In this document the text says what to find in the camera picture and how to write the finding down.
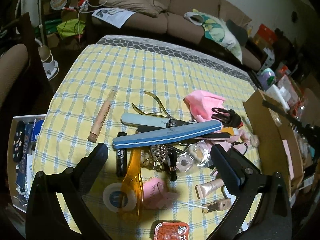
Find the gold cuticle nipper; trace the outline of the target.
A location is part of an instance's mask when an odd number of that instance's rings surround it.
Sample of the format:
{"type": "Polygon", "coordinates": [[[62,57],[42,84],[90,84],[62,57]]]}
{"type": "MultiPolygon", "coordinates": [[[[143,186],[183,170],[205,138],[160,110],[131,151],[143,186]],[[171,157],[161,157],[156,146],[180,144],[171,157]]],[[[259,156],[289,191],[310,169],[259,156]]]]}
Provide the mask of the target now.
{"type": "Polygon", "coordinates": [[[131,103],[133,110],[137,114],[150,115],[150,116],[156,116],[161,118],[169,118],[170,120],[166,128],[195,124],[194,121],[184,121],[170,114],[167,108],[165,107],[164,103],[156,94],[153,94],[152,92],[148,92],[144,90],[143,96],[146,96],[148,98],[148,100],[142,101],[143,103],[145,102],[147,103],[146,107],[143,106],[142,103],[140,104],[137,104],[134,102],[131,103]]]}

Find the floral white pillow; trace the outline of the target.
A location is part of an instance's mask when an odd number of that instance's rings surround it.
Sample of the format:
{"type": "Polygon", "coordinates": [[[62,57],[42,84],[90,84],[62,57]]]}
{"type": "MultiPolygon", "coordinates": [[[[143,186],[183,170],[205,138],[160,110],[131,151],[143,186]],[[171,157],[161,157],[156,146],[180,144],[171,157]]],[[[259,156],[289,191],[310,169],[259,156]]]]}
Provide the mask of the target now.
{"type": "Polygon", "coordinates": [[[204,37],[230,51],[242,63],[242,51],[237,38],[228,29],[224,20],[193,9],[184,18],[204,29],[204,37]]]}

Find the brown chair backrest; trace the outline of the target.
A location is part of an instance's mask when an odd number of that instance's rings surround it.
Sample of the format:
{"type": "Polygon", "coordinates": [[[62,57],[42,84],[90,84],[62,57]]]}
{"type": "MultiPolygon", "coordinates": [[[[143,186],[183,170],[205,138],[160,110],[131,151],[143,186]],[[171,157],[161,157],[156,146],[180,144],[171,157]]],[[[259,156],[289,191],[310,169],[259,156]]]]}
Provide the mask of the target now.
{"type": "Polygon", "coordinates": [[[1,106],[27,61],[28,51],[26,46],[21,43],[14,45],[1,56],[1,106]]]}

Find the brown sofa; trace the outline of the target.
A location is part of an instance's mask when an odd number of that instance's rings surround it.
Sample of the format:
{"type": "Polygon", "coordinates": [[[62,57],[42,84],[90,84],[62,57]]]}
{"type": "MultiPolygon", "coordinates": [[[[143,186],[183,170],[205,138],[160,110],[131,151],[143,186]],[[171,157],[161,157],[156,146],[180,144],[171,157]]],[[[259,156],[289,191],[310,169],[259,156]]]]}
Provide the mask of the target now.
{"type": "MultiPolygon", "coordinates": [[[[246,27],[251,22],[238,7],[227,0],[157,0],[165,5],[166,10],[158,17],[150,17],[136,12],[118,29],[93,16],[88,17],[88,38],[97,42],[104,35],[130,35],[165,41],[180,46],[209,53],[237,67],[245,66],[258,71],[261,63],[247,48],[246,27]],[[186,12],[193,9],[215,16],[226,22],[234,31],[242,51],[242,63],[227,49],[204,37],[204,29],[184,18],[186,12]]],[[[99,0],[89,0],[92,5],[99,5],[99,0]]]]}

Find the black hair claw clip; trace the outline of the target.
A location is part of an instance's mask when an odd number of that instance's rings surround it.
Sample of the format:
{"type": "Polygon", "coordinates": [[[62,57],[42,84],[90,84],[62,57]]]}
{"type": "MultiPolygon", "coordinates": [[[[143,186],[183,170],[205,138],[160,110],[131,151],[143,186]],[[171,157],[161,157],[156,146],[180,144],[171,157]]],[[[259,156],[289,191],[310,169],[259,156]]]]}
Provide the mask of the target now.
{"type": "Polygon", "coordinates": [[[219,120],[224,127],[239,128],[242,125],[240,115],[233,109],[226,110],[219,107],[212,108],[212,119],[219,120]]]}

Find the round white tape roll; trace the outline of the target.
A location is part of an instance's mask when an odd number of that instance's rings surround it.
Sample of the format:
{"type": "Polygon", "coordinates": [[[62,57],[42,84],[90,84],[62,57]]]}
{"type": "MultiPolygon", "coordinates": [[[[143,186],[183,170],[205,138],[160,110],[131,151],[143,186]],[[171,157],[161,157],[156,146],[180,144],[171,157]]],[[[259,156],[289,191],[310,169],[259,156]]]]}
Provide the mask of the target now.
{"type": "Polygon", "coordinates": [[[104,189],[103,202],[114,213],[129,212],[136,207],[137,198],[133,190],[121,191],[121,183],[113,183],[104,189]]]}

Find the pink cloth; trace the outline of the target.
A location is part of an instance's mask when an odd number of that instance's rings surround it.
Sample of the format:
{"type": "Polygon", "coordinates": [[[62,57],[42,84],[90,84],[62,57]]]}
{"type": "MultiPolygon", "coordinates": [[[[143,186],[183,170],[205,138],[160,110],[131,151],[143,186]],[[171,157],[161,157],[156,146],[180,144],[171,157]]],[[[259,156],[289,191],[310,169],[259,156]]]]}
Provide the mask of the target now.
{"type": "MultiPolygon", "coordinates": [[[[205,90],[195,90],[188,94],[184,98],[184,101],[187,104],[193,118],[197,122],[205,122],[212,120],[212,108],[218,107],[224,109],[222,104],[224,103],[225,98],[205,90]]],[[[241,139],[241,143],[234,144],[234,148],[240,153],[245,154],[251,143],[248,133],[243,129],[240,129],[238,135],[231,136],[231,138],[226,141],[206,141],[206,144],[209,149],[211,149],[214,144],[220,144],[227,152],[232,147],[232,143],[238,141],[239,139],[241,139]]]]}

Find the orange transparent shoehorn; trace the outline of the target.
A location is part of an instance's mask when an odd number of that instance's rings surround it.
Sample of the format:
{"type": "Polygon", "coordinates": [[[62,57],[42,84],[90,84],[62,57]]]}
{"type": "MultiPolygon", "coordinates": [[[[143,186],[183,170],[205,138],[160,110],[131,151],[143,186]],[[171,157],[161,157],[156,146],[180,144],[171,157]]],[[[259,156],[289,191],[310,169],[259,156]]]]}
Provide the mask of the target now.
{"type": "Polygon", "coordinates": [[[121,184],[123,198],[120,213],[123,218],[138,221],[143,209],[144,191],[141,176],[141,148],[133,148],[126,176],[121,184]]]}

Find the grey pebble pattern mat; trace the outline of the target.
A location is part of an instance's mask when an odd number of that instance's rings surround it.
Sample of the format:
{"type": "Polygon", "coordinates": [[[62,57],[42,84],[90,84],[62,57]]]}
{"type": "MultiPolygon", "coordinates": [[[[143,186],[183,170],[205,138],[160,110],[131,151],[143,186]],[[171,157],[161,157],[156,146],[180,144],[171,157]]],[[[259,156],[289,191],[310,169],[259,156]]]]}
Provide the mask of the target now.
{"type": "Polygon", "coordinates": [[[252,70],[244,67],[238,68],[211,55],[176,44],[126,35],[105,35],[97,41],[97,44],[140,49],[157,54],[178,57],[247,81],[254,89],[262,88],[261,83],[258,81],[252,70]]]}

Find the black mascara tube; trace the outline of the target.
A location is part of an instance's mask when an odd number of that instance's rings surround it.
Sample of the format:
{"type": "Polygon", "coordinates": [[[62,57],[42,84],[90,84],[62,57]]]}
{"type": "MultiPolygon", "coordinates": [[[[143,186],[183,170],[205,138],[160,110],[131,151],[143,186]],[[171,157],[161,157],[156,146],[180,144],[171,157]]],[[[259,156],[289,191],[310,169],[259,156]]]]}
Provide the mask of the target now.
{"type": "Polygon", "coordinates": [[[127,150],[125,148],[116,150],[116,175],[125,177],[127,173],[127,150]]]}

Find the pale blue nail file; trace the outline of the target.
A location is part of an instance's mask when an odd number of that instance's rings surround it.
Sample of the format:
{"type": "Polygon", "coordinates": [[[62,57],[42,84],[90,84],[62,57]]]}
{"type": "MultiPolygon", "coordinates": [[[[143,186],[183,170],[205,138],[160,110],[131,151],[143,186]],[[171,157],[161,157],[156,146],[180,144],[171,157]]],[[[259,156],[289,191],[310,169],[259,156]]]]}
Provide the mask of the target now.
{"type": "Polygon", "coordinates": [[[121,116],[121,122],[129,126],[152,126],[166,128],[169,118],[161,118],[150,115],[124,113],[121,116]]]}

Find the white tissue box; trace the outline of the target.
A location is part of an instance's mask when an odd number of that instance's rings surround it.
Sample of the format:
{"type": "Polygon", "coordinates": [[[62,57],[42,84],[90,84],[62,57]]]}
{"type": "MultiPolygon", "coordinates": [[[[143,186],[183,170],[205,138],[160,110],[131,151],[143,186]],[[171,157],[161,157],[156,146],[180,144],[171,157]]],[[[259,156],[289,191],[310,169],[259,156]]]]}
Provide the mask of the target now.
{"type": "Polygon", "coordinates": [[[285,112],[290,110],[288,101],[291,99],[291,95],[285,87],[278,88],[276,85],[272,85],[266,90],[266,94],[279,102],[285,112]]]}

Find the pink powder puff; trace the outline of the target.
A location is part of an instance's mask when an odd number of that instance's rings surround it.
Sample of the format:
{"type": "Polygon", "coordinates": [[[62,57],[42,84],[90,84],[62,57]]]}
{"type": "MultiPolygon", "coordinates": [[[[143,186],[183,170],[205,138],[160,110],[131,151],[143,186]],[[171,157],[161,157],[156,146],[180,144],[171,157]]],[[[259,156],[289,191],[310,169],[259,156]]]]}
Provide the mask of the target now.
{"type": "Polygon", "coordinates": [[[143,205],[148,210],[156,210],[173,206],[179,194],[171,192],[167,183],[160,178],[151,178],[143,184],[144,200],[143,205]]]}

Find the white storage box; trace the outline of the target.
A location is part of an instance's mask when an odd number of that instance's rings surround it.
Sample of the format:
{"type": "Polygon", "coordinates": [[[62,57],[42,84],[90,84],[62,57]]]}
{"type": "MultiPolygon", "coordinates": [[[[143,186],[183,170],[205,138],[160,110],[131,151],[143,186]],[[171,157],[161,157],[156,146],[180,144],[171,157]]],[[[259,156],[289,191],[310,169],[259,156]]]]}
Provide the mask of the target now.
{"type": "Polygon", "coordinates": [[[27,211],[31,191],[34,150],[45,115],[24,115],[12,118],[8,151],[7,172],[13,207],[27,211]]]}

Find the blue nail buffer block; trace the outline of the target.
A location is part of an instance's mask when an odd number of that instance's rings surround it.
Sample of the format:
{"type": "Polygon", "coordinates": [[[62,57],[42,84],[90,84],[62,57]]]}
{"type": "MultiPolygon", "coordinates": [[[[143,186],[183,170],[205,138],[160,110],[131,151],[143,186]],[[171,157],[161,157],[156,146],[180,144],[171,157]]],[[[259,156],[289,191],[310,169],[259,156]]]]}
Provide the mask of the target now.
{"type": "Polygon", "coordinates": [[[184,126],[169,127],[155,131],[116,137],[113,139],[114,149],[137,148],[151,145],[168,144],[201,135],[221,131],[223,125],[218,120],[210,120],[184,126]]]}

